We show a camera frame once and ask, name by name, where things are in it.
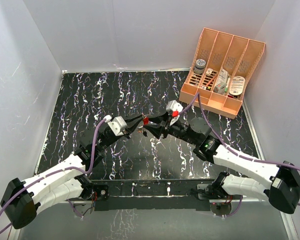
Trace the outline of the red key tag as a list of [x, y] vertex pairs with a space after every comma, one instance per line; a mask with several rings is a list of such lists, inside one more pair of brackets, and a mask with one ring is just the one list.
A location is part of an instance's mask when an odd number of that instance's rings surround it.
[[145, 117], [143, 119], [143, 125], [147, 125], [149, 123], [149, 118], [148, 117]]

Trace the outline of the bunch of small keys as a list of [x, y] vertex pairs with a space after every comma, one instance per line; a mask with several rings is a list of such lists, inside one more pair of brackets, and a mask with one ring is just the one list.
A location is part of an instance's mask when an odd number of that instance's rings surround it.
[[139, 129], [137, 130], [137, 132], [138, 132], [139, 134], [142, 134], [144, 137], [147, 137], [147, 136], [148, 136], [147, 131], [146, 131], [143, 127], [139, 128]]

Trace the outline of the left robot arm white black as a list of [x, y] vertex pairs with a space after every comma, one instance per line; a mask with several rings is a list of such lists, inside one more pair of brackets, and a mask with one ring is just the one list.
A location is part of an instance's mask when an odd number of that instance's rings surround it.
[[106, 148], [122, 137], [130, 138], [142, 119], [141, 114], [105, 116], [97, 124], [92, 141], [81, 143], [61, 163], [25, 180], [12, 179], [0, 201], [0, 212], [6, 214], [11, 226], [21, 229], [40, 212], [59, 202], [72, 198], [89, 199], [94, 188], [87, 179], [88, 174], [103, 160]]

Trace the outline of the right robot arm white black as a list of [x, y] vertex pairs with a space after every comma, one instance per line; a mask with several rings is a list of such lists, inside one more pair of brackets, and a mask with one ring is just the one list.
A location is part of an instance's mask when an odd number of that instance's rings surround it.
[[277, 210], [293, 214], [300, 204], [300, 174], [296, 166], [256, 159], [232, 149], [215, 137], [206, 121], [193, 118], [189, 124], [182, 123], [168, 113], [146, 117], [143, 127], [156, 138], [174, 136], [194, 145], [194, 154], [203, 161], [223, 166], [243, 174], [238, 177], [220, 173], [214, 182], [202, 191], [208, 196], [223, 199], [241, 195], [269, 202]]

